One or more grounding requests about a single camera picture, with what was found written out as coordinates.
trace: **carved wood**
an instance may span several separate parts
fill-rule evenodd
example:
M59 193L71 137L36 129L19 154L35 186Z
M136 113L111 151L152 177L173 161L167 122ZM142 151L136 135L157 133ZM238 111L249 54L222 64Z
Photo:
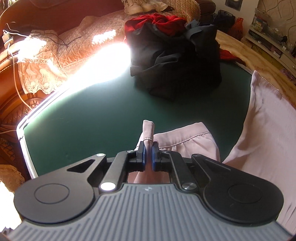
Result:
M10 75L9 78L10 83L14 85L13 75ZM7 87L1 83L1 80L0 74L0 88ZM48 96L41 91L38 91L36 94L24 94L22 89L19 89L19 92L22 99L32 109ZM0 100L0 132L16 130L18 123L28 114L30 109L20 100L15 88L10 88L8 98L0 94ZM0 159L2 162L5 162L5 164L16 167L25 180L30 179L15 131L0 134Z

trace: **silver screw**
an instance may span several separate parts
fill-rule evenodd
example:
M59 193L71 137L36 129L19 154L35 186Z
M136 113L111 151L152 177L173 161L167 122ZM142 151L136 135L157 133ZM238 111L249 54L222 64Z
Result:
M197 188L195 183L183 183L182 188L185 190L193 190Z

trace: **charger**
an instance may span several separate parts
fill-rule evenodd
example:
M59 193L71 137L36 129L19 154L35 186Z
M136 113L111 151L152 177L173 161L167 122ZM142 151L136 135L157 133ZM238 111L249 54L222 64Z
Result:
M11 38L8 39L6 42L4 42L4 47L7 49L9 44L10 44L10 45L13 44L13 37L11 37Z
M2 36L3 43L7 42L10 38L11 38L10 34L3 31L3 36Z

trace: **pink fabric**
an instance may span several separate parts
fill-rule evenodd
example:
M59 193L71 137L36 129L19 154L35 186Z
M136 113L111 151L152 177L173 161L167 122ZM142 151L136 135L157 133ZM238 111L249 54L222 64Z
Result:
M296 110L256 71L242 134L223 163L275 184L284 195L278 222L296 233Z
M151 153L153 141L158 142L160 150L172 150L179 152L182 157L190 158L192 154L198 153L216 161L220 161L218 147L211 133L203 123L195 123L173 131L153 135L154 123L143 121L143 132L135 150L141 141L144 141L148 153ZM133 172L128 176L129 183L169 183L168 173L154 172L152 170L151 157L147 156L146 170L144 172Z

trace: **black cloth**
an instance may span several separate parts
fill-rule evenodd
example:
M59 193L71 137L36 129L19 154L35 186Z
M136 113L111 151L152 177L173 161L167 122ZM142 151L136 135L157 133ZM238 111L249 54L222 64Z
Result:
M199 26L194 20L180 36L169 37L154 24L126 35L131 48L131 76L149 93L174 100L188 89L212 90L219 86L219 44L215 25Z

